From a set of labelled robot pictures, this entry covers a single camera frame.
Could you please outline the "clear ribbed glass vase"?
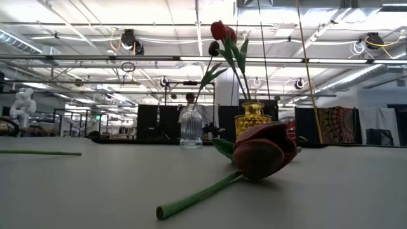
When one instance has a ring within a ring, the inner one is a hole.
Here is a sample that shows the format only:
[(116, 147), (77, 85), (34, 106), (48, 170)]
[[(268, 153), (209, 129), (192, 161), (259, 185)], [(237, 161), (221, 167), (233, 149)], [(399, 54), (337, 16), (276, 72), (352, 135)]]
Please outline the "clear ribbed glass vase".
[(186, 107), (186, 112), (181, 116), (180, 145), (185, 149), (197, 149), (202, 144), (202, 116), (193, 104)]

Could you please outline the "yellow glass vase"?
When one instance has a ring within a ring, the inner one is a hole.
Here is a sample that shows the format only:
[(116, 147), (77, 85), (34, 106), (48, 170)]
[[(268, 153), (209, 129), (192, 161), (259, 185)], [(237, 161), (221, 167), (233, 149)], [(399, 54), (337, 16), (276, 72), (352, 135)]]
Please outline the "yellow glass vase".
[(250, 127), (272, 122), (272, 117), (264, 113), (265, 105), (262, 102), (245, 102), (242, 107), (244, 114), (235, 117), (236, 137)]

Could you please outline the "person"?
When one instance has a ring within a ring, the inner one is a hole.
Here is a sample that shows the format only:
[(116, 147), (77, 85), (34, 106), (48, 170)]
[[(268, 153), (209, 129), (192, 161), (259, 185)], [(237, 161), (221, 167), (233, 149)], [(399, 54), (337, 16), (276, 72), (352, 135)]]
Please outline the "person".
[[(185, 112), (188, 111), (188, 108), (191, 106), (193, 106), (195, 104), (195, 96), (193, 93), (187, 93), (186, 94), (186, 101), (187, 101), (187, 105), (183, 106), (180, 110), (180, 114), (179, 114), (179, 119), (178, 122), (181, 123), (182, 120), (182, 116)], [(206, 111), (205, 106), (203, 105), (199, 105), (197, 104), (195, 106), (195, 110), (200, 114), (200, 116), (202, 117), (202, 127), (205, 127), (206, 124), (208, 124), (208, 121), (210, 121), (209, 119), (209, 115)]]

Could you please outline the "black partition panel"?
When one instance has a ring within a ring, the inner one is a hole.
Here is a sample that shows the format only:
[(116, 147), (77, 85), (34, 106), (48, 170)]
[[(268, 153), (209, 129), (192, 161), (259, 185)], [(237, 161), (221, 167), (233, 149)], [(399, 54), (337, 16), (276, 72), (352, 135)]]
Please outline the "black partition panel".
[(296, 108), (295, 135), (298, 142), (319, 143), (319, 134), (313, 108)]
[(180, 133), (177, 106), (138, 106), (137, 140), (179, 140)]
[(219, 106), (218, 118), (219, 128), (223, 129), (220, 137), (224, 140), (235, 142), (235, 117), (238, 115), (237, 106)]

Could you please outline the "long ceiling light strip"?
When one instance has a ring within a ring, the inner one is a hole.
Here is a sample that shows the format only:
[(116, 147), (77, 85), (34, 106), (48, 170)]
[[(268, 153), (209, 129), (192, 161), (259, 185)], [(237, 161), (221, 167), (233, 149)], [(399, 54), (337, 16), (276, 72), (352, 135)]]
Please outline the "long ceiling light strip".
[[(210, 57), (177, 57), (181, 61), (209, 61)], [(269, 62), (269, 63), (305, 63), (305, 59), (299, 58), (257, 58), (247, 57), (246, 62)], [(318, 64), (407, 64), (403, 59), (308, 59), (309, 63)]]

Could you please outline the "colourful patterned cloth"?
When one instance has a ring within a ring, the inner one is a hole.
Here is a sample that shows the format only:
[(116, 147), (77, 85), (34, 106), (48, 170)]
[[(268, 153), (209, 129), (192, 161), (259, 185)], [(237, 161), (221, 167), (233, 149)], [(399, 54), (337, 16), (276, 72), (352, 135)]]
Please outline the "colourful patterned cloth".
[(353, 109), (335, 106), (318, 112), (323, 143), (355, 143)]

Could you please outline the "white hanging sheet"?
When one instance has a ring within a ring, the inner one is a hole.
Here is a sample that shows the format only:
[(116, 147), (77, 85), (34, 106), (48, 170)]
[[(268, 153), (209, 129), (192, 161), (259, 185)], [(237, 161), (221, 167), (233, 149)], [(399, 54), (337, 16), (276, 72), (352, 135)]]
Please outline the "white hanging sheet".
[(394, 109), (359, 109), (359, 121), (363, 144), (400, 146), (396, 113)]

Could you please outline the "black metal gantry frame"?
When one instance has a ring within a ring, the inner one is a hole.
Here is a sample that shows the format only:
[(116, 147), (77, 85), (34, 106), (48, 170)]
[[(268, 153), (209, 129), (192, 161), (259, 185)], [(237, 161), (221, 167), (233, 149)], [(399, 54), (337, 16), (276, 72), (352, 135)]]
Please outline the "black metal gantry frame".
[(168, 102), (168, 96), (169, 95), (186, 95), (188, 92), (176, 92), (175, 89), (178, 86), (183, 86), (183, 88), (186, 89), (197, 89), (198, 92), (194, 92), (195, 98), (197, 99), (200, 95), (211, 95), (212, 96), (212, 102), (211, 104), (213, 106), (216, 105), (215, 103), (215, 96), (216, 96), (216, 89), (215, 86), (216, 84), (214, 82), (210, 82), (209, 85), (212, 87), (210, 89), (207, 89), (208, 92), (204, 92), (206, 89), (206, 86), (204, 86), (202, 89), (200, 89), (201, 83), (199, 81), (166, 81), (163, 83), (163, 88), (164, 88), (164, 104), (167, 105)]

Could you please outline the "silver ventilation duct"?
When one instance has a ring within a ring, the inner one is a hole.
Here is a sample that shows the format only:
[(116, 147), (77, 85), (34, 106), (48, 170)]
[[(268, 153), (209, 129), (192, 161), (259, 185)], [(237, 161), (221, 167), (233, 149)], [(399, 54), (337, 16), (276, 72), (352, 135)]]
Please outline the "silver ventilation duct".
[(389, 73), (391, 72), (392, 68), (395, 69), (397, 66), (400, 68), (407, 66), (407, 60), (380, 60), (377, 64), (373, 64), (362, 69), (350, 70), (324, 84), (321, 84), (316, 88), (315, 93), (318, 94), (326, 91), (336, 92), (349, 88), (360, 82)]

